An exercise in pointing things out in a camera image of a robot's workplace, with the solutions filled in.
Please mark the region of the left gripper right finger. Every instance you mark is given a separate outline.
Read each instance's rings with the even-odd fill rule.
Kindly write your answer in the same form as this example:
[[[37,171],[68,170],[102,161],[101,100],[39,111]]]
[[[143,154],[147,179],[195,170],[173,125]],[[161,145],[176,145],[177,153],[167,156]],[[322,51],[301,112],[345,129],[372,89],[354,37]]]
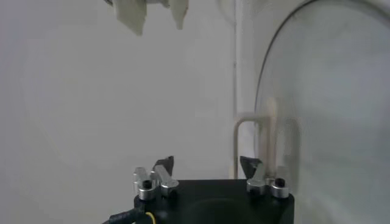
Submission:
[[[288,198],[289,187],[281,176],[267,176],[265,166],[258,158],[240,156],[241,167],[247,178],[247,192],[253,196],[271,194],[274,198]]]

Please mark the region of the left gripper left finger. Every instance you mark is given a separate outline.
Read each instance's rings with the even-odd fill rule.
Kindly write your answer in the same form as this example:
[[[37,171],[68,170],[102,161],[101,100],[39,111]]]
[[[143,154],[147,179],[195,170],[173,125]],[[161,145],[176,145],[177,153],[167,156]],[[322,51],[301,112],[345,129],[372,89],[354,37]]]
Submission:
[[[179,182],[172,177],[174,157],[159,159],[150,172],[145,167],[137,167],[133,173],[135,194],[140,200],[154,200],[157,194],[170,197]]]

